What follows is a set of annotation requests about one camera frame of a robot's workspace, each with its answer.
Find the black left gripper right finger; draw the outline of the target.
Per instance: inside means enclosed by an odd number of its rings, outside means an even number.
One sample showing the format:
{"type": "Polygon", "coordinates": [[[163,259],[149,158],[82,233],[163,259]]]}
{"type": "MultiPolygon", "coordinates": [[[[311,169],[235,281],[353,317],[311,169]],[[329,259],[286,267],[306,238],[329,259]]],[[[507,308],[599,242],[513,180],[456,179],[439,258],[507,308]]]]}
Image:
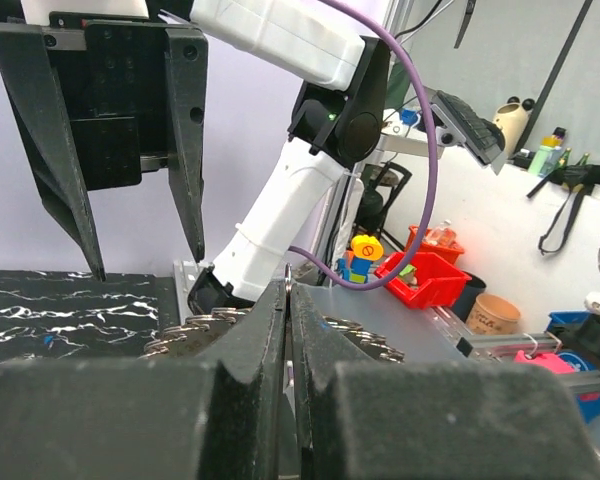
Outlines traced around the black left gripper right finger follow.
{"type": "Polygon", "coordinates": [[[600,479],[558,377],[526,364],[391,363],[288,295],[305,479],[600,479]]]}

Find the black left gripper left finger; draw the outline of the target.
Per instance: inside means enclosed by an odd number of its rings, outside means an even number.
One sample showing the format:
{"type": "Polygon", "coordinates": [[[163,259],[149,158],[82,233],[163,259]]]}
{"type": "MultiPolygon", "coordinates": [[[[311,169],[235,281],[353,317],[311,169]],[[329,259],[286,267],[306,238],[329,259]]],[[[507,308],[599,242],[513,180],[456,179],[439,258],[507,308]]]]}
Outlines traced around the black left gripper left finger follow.
{"type": "Polygon", "coordinates": [[[195,356],[0,366],[0,479],[274,479],[287,293],[195,356]]]}

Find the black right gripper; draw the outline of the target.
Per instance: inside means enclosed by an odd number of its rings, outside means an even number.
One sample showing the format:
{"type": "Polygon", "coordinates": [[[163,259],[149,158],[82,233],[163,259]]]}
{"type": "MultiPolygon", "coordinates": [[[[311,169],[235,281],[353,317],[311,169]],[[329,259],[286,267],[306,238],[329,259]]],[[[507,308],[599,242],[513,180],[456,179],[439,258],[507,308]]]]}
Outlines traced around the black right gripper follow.
{"type": "Polygon", "coordinates": [[[171,193],[202,260],[206,37],[135,15],[53,11],[49,20],[81,35],[83,49],[47,53],[41,27],[0,23],[0,74],[43,207],[103,281],[87,190],[139,184],[143,158],[164,166],[169,145],[171,193]]]}

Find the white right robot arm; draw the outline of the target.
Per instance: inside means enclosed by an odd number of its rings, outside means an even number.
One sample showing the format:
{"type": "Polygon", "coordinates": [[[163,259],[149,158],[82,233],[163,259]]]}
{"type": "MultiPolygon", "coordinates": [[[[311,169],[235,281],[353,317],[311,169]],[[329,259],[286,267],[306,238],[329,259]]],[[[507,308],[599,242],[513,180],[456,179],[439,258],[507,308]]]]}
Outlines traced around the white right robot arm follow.
{"type": "Polygon", "coordinates": [[[376,148],[390,51],[299,1],[0,1],[0,74],[48,214],[106,276],[88,195],[167,169],[205,256],[208,41],[302,80],[265,187],[189,293],[195,313],[249,307],[317,202],[376,148]]]}

